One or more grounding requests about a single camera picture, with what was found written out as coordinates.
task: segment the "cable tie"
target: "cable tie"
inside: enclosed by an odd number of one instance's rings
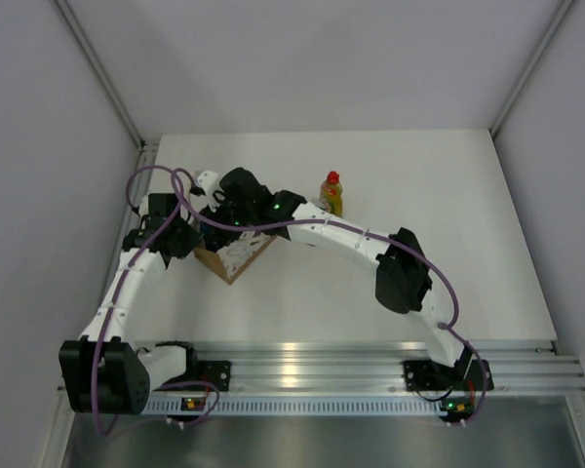
[[[323,227],[321,228],[321,237],[325,234],[325,228],[328,226],[328,223],[332,220],[333,214],[330,214],[328,217],[325,218],[325,222],[323,223]]]
[[[125,271],[136,271],[138,273],[144,273],[145,269],[144,268],[137,268],[135,266],[122,266],[120,268],[118,268],[119,270],[125,270]]]

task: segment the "cable clip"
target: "cable clip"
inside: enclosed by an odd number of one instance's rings
[[[128,311],[128,309],[124,309],[121,307],[117,307],[114,302],[106,302],[102,304],[101,307],[97,310],[96,315],[101,315],[102,312],[108,313],[108,310],[113,309],[113,312],[119,312],[120,314],[123,313],[124,315]]]
[[[328,217],[325,218],[325,222],[323,223],[323,227],[321,228],[321,237],[325,234],[325,228],[328,226],[328,223],[332,220],[333,214],[330,214]]]
[[[367,234],[369,233],[370,230],[371,230],[370,228],[367,228],[367,230],[362,233],[362,235],[360,236],[360,239],[358,239],[358,243],[355,245],[356,249],[360,248],[360,246],[362,245],[362,240],[365,237],[367,237]]]
[[[137,268],[136,266],[122,266],[120,268],[117,268],[118,270],[125,270],[125,271],[136,271],[138,273],[144,273],[145,269],[144,268]]]

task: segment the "metal base plate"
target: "metal base plate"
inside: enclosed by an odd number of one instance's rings
[[[181,375],[165,382],[177,383],[186,380],[206,380],[216,386],[221,392],[227,392],[230,386],[230,377],[232,374],[232,363],[229,361],[199,361],[197,369],[191,372],[191,377]],[[197,385],[187,385],[177,387],[176,391],[202,392],[203,387]]]
[[[433,366],[433,363],[429,360],[403,361],[406,388],[412,392],[440,392],[449,390],[449,386],[445,380],[434,378]],[[484,366],[487,374],[487,390],[493,390],[494,382],[491,378],[489,362],[484,361]],[[468,392],[470,390],[468,382],[472,382],[476,391],[482,391],[484,378],[479,364],[473,362],[464,379],[457,384],[453,383],[451,386],[455,391]]]

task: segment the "red bottle cap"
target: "red bottle cap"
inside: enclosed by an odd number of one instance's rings
[[[328,183],[337,184],[340,182],[340,174],[336,171],[331,171],[328,174]]]

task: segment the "metal floor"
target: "metal floor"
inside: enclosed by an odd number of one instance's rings
[[[220,417],[184,431],[144,421],[121,418],[101,442],[79,414],[63,468],[585,466],[563,398],[490,398],[466,429],[396,417]]]

